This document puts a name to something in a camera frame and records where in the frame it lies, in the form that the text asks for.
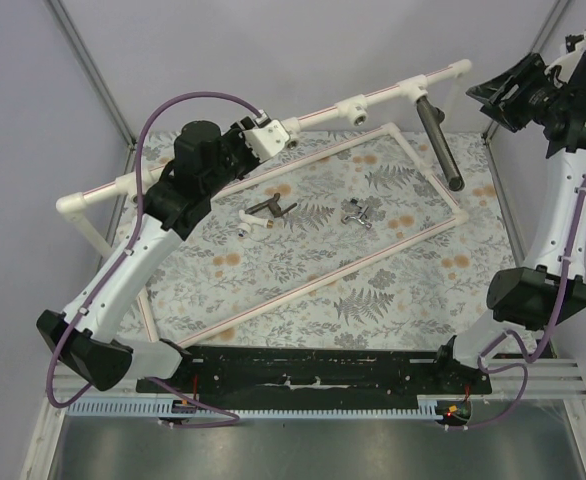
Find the dark long faucet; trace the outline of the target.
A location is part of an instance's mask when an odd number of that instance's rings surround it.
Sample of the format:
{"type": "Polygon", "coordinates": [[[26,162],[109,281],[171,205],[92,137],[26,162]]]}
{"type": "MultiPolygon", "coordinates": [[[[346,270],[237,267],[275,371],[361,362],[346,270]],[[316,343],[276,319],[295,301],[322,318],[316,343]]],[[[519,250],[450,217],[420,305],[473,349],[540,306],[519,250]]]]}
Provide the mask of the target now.
{"type": "Polygon", "coordinates": [[[465,187],[465,182],[441,128],[445,120],[444,112],[435,107],[426,95],[416,100],[415,108],[442,169],[448,189],[454,192],[461,191],[465,187]]]}

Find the white pipe frame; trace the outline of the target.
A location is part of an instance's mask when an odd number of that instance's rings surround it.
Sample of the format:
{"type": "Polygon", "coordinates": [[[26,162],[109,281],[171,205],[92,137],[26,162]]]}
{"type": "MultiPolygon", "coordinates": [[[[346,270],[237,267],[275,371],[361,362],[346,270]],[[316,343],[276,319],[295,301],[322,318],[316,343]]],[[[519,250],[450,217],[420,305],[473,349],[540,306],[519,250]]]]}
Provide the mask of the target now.
{"type": "MultiPolygon", "coordinates": [[[[366,95],[356,95],[344,99],[331,107],[313,112],[303,117],[291,117],[284,121],[279,120],[291,137],[289,145],[284,150],[295,147],[299,142],[300,132],[312,126],[337,118],[345,118],[352,113],[356,113],[360,119],[366,119],[367,109],[372,105],[384,103],[395,98],[406,98],[415,106],[415,102],[419,97],[424,95],[427,96],[429,86],[445,80],[450,80],[453,83],[445,102],[445,108],[450,110],[459,95],[462,78],[470,72],[471,68],[472,63],[470,60],[459,60],[436,72],[417,75],[399,81],[392,86],[376,92],[366,95]]],[[[256,176],[243,180],[236,180],[230,185],[222,188],[217,194],[213,195],[212,198],[215,201],[219,201],[230,195],[237,194],[253,186],[259,185],[267,180],[304,168],[324,158],[334,156],[342,151],[350,150],[382,136],[391,137],[412,160],[414,167],[419,171],[420,175],[438,193],[442,201],[447,204],[451,211],[450,217],[446,221],[435,224],[411,237],[402,238],[385,249],[355,260],[331,273],[317,277],[296,289],[284,292],[254,308],[238,313],[224,321],[220,321],[204,330],[194,333],[179,341],[179,346],[187,348],[203,340],[209,339],[223,331],[251,320],[258,315],[268,313],[281,305],[290,303],[308,294],[311,291],[318,290],[347,275],[358,272],[379,260],[399,253],[421,241],[430,239],[439,233],[462,225],[468,221],[469,215],[467,211],[462,209],[456,199],[452,196],[452,191],[448,189],[446,180],[440,180],[435,175],[431,160],[419,156],[408,143],[399,127],[392,122],[386,123],[374,130],[347,139],[343,142],[333,144],[323,150],[318,150],[311,155],[266,170],[256,176]]],[[[119,264],[120,259],[117,257],[115,249],[110,247],[106,239],[97,232],[92,223],[87,219],[85,212],[91,205],[120,195],[124,195],[136,203],[142,202],[142,200],[147,197],[151,188],[159,184],[163,171],[162,167],[152,169],[144,168],[142,165],[142,158],[137,156],[135,158],[133,172],[119,176],[114,181],[88,192],[77,192],[63,196],[57,200],[56,210],[69,223],[75,225],[80,234],[102,255],[104,259],[113,265],[117,265],[119,264]]]]}

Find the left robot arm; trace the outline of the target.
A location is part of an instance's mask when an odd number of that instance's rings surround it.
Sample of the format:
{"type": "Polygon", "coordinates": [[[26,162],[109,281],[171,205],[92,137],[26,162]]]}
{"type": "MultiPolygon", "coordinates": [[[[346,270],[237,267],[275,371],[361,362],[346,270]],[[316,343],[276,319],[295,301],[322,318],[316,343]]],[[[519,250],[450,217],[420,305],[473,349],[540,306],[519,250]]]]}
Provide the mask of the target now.
{"type": "Polygon", "coordinates": [[[160,264],[211,211],[224,187],[276,156],[289,140],[276,121],[259,127],[245,118],[227,132],[210,121],[186,124],[174,157],[143,195],[143,215],[91,283],[62,312],[36,322],[55,359],[99,391],[125,378],[169,378],[182,361],[168,341],[125,344],[119,324],[160,264]]]}

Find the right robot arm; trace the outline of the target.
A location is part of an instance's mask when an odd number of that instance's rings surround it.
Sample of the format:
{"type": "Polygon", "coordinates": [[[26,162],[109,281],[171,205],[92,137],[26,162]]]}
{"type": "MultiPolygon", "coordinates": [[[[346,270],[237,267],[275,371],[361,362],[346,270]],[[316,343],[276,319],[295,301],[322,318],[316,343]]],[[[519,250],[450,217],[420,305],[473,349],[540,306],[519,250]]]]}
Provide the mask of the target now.
{"type": "Polygon", "coordinates": [[[540,222],[521,266],[497,272],[486,312],[442,345],[435,370],[474,381],[507,338],[543,334],[527,364],[540,356],[556,327],[586,308],[586,50],[552,65],[531,53],[501,75],[468,89],[481,111],[511,132],[534,122],[548,142],[547,187],[540,222]]]}

